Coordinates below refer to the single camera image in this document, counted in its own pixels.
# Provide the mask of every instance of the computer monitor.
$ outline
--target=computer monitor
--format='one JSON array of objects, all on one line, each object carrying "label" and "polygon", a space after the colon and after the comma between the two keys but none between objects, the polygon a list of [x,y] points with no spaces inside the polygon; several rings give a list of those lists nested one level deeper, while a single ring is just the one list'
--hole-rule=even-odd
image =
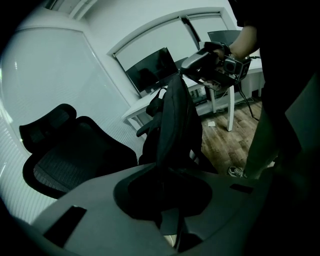
[{"label": "computer monitor", "polygon": [[167,48],[157,50],[126,71],[140,93],[165,86],[168,77],[177,72],[176,64]]}]

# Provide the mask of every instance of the white wall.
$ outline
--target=white wall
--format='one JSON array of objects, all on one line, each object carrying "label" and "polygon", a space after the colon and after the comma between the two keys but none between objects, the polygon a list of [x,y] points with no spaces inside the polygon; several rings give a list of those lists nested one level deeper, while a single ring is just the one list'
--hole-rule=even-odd
[{"label": "white wall", "polygon": [[118,51],[120,45],[125,45],[161,22],[179,15],[208,12],[221,12],[228,29],[237,28],[228,0],[98,0],[85,19],[90,32],[100,42],[104,54],[101,57],[102,63],[107,66],[109,75],[132,105],[139,96],[111,54]]}]

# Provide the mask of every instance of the black office chair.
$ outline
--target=black office chair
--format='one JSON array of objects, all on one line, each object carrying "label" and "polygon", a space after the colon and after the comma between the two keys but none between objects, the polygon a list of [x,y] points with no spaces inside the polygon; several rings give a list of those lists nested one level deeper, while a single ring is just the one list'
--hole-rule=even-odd
[{"label": "black office chair", "polygon": [[23,178],[55,199],[89,179],[137,166],[132,149],[107,135],[91,118],[76,116],[72,106],[61,104],[19,127],[23,144],[32,153],[23,166]]}]

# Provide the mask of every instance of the sneaker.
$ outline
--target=sneaker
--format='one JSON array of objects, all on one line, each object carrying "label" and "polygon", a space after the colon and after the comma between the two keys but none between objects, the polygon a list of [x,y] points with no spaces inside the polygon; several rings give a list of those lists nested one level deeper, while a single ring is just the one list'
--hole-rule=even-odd
[{"label": "sneaker", "polygon": [[228,174],[232,177],[247,178],[246,174],[244,173],[244,169],[240,167],[229,167]]}]

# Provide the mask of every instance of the camera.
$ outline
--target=camera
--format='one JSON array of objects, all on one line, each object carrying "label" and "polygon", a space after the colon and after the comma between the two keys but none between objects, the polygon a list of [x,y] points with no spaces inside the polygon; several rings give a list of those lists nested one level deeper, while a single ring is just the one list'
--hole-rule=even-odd
[{"label": "camera", "polygon": [[[223,51],[222,60],[215,50]],[[180,73],[200,85],[219,91],[244,79],[250,63],[248,57],[242,60],[232,58],[229,46],[224,43],[205,42],[202,49],[184,60]]]}]

